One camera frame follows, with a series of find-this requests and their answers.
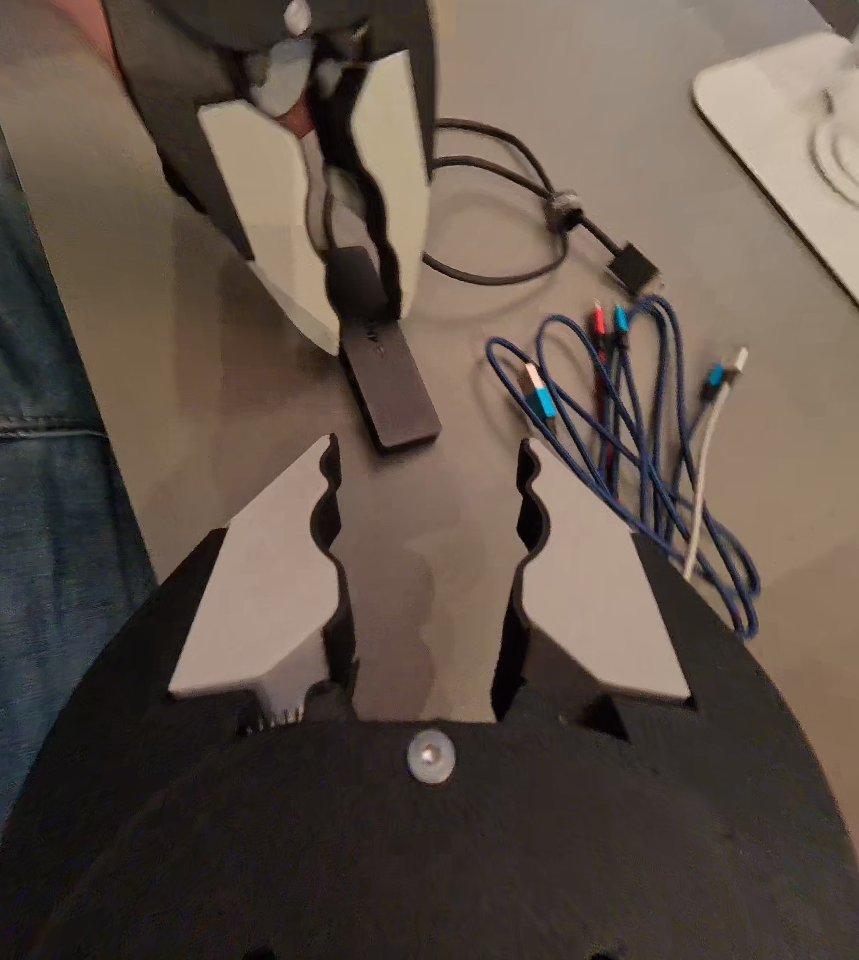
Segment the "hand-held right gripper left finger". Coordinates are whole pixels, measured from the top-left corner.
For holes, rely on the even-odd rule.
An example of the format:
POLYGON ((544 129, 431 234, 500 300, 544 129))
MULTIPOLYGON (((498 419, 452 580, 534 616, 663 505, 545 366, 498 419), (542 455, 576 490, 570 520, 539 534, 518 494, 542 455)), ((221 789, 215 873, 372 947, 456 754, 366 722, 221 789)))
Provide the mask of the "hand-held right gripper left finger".
POLYGON ((340 443, 327 434, 229 522, 168 692, 255 696, 266 716, 302 716, 321 683, 354 676, 341 531, 340 443))

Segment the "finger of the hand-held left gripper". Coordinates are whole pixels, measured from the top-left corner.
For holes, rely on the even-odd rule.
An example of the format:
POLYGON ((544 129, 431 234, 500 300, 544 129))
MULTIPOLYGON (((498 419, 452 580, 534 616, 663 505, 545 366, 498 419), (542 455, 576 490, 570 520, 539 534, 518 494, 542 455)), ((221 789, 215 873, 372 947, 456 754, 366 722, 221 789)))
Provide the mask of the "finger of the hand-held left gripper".
POLYGON ((364 224, 394 321, 415 300, 431 184, 408 51, 327 64, 327 186, 364 224))
POLYGON ((205 105, 198 120, 252 252, 251 270, 292 325, 340 354, 340 319, 307 226, 308 167, 293 132, 246 101, 205 105))

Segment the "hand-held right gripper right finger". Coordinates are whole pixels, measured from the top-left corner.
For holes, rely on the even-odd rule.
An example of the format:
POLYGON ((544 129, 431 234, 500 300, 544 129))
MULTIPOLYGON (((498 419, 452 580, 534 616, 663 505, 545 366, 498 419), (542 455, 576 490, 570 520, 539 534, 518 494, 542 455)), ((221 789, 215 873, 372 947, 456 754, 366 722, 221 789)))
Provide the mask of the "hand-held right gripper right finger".
POLYGON ((612 695, 687 706, 692 691, 628 524, 539 438, 519 447, 517 565, 491 687, 507 716, 530 687, 561 716, 612 695))

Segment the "person's leg in jeans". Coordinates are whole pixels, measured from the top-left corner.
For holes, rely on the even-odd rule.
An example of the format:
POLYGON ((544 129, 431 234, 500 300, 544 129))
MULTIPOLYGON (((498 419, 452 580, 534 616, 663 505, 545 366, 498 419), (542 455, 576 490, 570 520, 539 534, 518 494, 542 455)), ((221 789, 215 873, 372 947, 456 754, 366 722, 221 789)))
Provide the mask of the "person's leg in jeans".
POLYGON ((155 588, 0 130, 0 844, 58 714, 155 588))

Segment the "white document stand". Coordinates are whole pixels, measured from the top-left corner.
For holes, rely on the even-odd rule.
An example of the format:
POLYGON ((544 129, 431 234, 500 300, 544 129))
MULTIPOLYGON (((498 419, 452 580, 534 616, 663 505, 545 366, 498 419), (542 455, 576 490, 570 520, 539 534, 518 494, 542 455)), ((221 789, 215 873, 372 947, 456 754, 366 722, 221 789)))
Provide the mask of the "white document stand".
POLYGON ((707 68, 692 100, 859 308, 859 23, 707 68))

